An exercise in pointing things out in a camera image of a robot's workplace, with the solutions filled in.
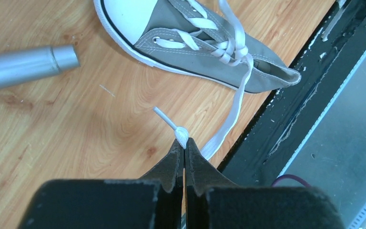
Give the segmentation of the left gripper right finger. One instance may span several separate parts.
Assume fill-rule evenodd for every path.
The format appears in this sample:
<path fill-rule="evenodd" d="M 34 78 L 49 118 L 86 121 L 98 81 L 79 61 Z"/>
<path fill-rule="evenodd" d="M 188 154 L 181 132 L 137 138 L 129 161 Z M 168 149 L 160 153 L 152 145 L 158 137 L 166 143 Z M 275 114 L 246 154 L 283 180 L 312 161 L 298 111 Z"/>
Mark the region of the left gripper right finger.
<path fill-rule="evenodd" d="M 220 173 L 192 138 L 184 150 L 189 229 L 342 229 L 329 197 L 314 187 L 242 187 Z"/>

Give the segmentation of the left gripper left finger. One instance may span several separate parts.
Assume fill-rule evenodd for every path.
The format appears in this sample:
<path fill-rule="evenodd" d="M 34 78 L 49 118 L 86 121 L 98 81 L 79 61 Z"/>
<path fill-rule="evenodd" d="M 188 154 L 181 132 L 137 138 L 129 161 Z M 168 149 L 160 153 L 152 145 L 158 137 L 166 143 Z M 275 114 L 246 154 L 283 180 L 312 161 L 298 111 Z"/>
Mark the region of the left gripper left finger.
<path fill-rule="evenodd" d="M 52 179 L 33 195 L 20 229 L 178 229 L 184 149 L 138 179 Z"/>

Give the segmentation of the white shoelace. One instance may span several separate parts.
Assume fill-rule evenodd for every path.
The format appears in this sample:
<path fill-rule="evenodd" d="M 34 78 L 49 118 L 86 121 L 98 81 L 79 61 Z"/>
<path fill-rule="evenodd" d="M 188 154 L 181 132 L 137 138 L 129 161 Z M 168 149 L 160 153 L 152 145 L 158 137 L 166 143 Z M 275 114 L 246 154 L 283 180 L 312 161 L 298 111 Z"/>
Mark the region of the white shoelace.
<path fill-rule="evenodd" d="M 198 13 L 203 16 L 203 18 L 186 18 L 192 25 L 199 29 L 218 29 L 216 24 L 208 19 L 205 9 L 200 6 L 198 2 L 194 0 L 187 1 L 190 6 L 192 6 Z M 218 0 L 218 5 L 226 20 L 229 22 L 230 25 L 233 26 L 235 36 L 234 38 L 228 38 L 227 41 L 220 43 L 217 42 L 213 44 L 216 49 L 212 51 L 211 54 L 215 57 L 218 57 L 219 61 L 232 67 L 237 66 L 240 63 L 246 63 L 248 65 L 249 71 L 243 76 L 239 88 L 234 94 L 231 110 L 223 125 L 200 150 L 201 155 L 206 160 L 209 160 L 218 151 L 228 133 L 235 126 L 241 110 L 245 86 L 250 79 L 254 67 L 254 59 L 252 55 L 249 54 L 248 48 L 245 44 L 245 32 L 242 24 L 232 12 L 226 0 Z M 200 34 L 202 30 L 192 33 L 183 32 L 181 30 L 175 31 L 183 40 L 183 43 L 169 41 L 161 38 L 154 38 L 154 41 L 157 45 L 163 48 L 182 49 L 185 47 L 189 47 L 194 51 L 198 51 L 200 49 L 200 46 L 195 43 L 193 37 L 194 35 Z M 154 107 L 153 111 L 173 129 L 176 140 L 178 140 L 179 144 L 184 149 L 186 149 L 187 141 L 189 138 L 189 133 L 187 129 L 182 126 L 175 125 L 175 123 L 158 107 Z"/>

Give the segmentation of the grey canvas sneaker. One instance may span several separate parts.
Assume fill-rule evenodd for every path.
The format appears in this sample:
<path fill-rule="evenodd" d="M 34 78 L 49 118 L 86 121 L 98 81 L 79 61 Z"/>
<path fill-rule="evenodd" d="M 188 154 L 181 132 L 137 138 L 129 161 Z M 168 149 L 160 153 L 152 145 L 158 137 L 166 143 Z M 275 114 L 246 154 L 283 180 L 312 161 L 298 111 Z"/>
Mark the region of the grey canvas sneaker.
<path fill-rule="evenodd" d="M 301 74 L 243 31 L 228 3 L 223 16 L 195 0 L 96 0 L 97 16 L 131 57 L 168 72 L 204 78 L 246 93 L 296 85 Z"/>

